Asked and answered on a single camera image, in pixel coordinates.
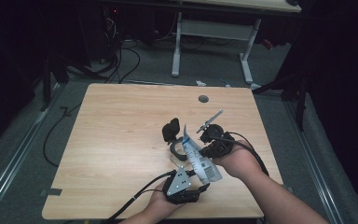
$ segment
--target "gray carpet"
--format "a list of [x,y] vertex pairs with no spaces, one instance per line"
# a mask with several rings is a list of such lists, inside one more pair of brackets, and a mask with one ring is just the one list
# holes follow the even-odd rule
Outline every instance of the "gray carpet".
[[[142,80],[176,85],[196,85],[196,80],[201,80],[207,86],[225,86],[226,84],[219,79],[221,78],[233,87],[249,87],[244,82],[238,54],[233,53],[233,50],[238,50],[241,42],[224,46],[208,43],[200,48],[198,43],[185,42],[179,77],[171,77],[173,46],[161,46],[170,44],[171,42],[161,42],[160,45],[154,47],[148,47],[141,43],[136,45],[133,50],[139,53],[141,62],[125,81]],[[135,46],[135,43],[125,44],[125,47],[131,46]],[[249,58],[255,83],[261,85],[273,80],[289,49],[289,45],[271,50],[255,45]],[[119,74],[123,76],[136,63],[137,56],[133,52],[123,49]],[[63,220],[51,221],[41,217],[46,200],[45,196],[41,196],[41,191],[50,187],[56,172],[56,168],[45,161],[42,148],[48,131],[62,117],[61,106],[73,108],[79,104],[91,82],[95,81],[86,77],[71,76],[71,81],[64,87],[57,102],[50,109],[35,136],[29,154],[0,202],[0,223],[63,223]],[[22,109],[0,139],[0,175],[19,147],[28,128],[40,113],[38,111],[42,105],[40,85],[36,87],[35,92],[36,98]],[[296,126],[293,125],[292,118],[285,109],[285,103],[281,101],[277,93],[279,92],[268,91],[255,95],[255,99],[283,182],[286,187],[293,189],[298,198],[328,218],[306,163]],[[66,141],[76,120],[76,113],[77,110],[70,117],[63,119],[48,140],[48,157],[56,163],[61,159]],[[304,127],[304,134],[324,174],[327,185],[331,189],[343,222],[358,223],[357,196],[326,139],[309,96],[307,97]]]

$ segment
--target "desk leg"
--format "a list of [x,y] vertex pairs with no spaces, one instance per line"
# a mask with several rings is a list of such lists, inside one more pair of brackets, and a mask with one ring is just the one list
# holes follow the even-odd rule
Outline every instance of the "desk leg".
[[173,77],[179,77],[181,35],[182,35],[182,12],[178,12],[178,22],[176,28],[176,47],[175,47],[175,53],[173,54],[173,62],[172,62]]
[[245,81],[247,84],[253,83],[251,70],[249,69],[249,64],[248,64],[248,57],[251,52],[252,45],[255,42],[255,36],[257,35],[258,28],[260,27],[260,22],[261,22],[260,19],[255,21],[255,25],[252,29],[251,35],[248,40],[248,46],[246,47],[246,51],[240,54],[243,75],[245,76]]

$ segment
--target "person's arm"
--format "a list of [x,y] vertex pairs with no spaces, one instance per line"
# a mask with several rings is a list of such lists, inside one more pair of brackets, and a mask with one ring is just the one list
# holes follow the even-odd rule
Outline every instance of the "person's arm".
[[308,205],[265,175],[255,157],[243,147],[235,145],[229,155],[213,159],[213,162],[246,185],[270,223],[327,223]]
[[164,193],[161,192],[164,182],[156,186],[149,204],[147,207],[138,214],[135,214],[132,217],[129,217],[122,222],[121,224],[155,224],[160,222],[162,219],[169,217],[176,209],[182,207],[184,204],[173,204],[169,203],[164,196]]

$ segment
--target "silver metal part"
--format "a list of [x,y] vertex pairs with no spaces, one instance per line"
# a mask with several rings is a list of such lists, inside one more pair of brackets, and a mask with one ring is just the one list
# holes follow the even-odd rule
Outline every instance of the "silver metal part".
[[173,195],[174,193],[187,189],[190,185],[190,179],[188,178],[186,170],[181,166],[176,172],[167,194]]
[[210,125],[212,123],[212,121],[214,119],[216,119],[217,117],[219,117],[219,115],[221,115],[222,113],[223,113],[223,109],[219,109],[219,112],[217,112],[217,114],[215,114],[213,117],[211,117],[210,119],[205,121],[205,123],[199,128],[197,133],[199,133],[200,131],[204,130],[206,127],[208,127],[208,125]]

